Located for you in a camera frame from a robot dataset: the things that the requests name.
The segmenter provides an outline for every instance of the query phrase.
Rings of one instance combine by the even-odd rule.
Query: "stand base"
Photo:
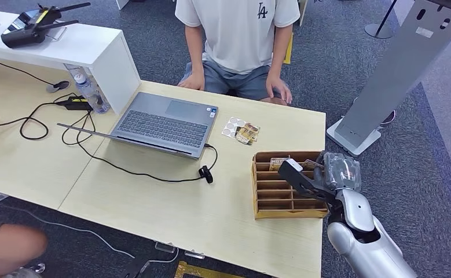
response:
[[[48,85],[46,86],[46,91],[48,93],[55,93],[59,90],[63,90],[70,87],[70,81],[61,81],[60,83],[58,83],[58,88],[53,87],[52,85]]]
[[[394,36],[393,31],[386,25],[382,26],[382,29],[380,29],[380,32],[377,34],[379,26],[379,24],[375,23],[368,24],[367,26],[365,26],[365,32],[377,39],[388,39]]]
[[[355,147],[351,143],[349,143],[346,139],[344,139],[341,135],[336,132],[336,128],[339,123],[343,119],[337,121],[334,125],[330,126],[326,131],[327,136],[333,140],[336,144],[343,147],[345,151],[347,151],[351,156],[357,157],[364,150],[366,150],[370,145],[372,145],[377,139],[380,138],[381,134],[377,130],[372,131],[372,133],[363,141],[363,143],[359,147]]]

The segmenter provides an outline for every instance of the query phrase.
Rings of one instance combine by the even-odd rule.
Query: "bottle cap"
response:
[[[75,82],[82,84],[86,81],[86,76],[83,74],[76,74],[74,75]]]

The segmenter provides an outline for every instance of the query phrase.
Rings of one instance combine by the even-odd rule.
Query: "laptop keyboard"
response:
[[[130,110],[118,129],[199,148],[207,126]]]

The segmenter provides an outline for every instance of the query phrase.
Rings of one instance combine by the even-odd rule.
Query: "wooden divider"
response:
[[[319,152],[258,152],[252,163],[255,218],[324,217],[328,210],[324,202],[307,198],[283,180],[277,171],[269,171],[271,158],[293,158],[302,163],[315,160]],[[304,169],[313,178],[313,169]]]

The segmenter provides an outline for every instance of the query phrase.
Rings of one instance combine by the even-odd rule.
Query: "gray laptop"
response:
[[[58,125],[198,159],[217,112],[212,105],[139,92],[109,135]]]

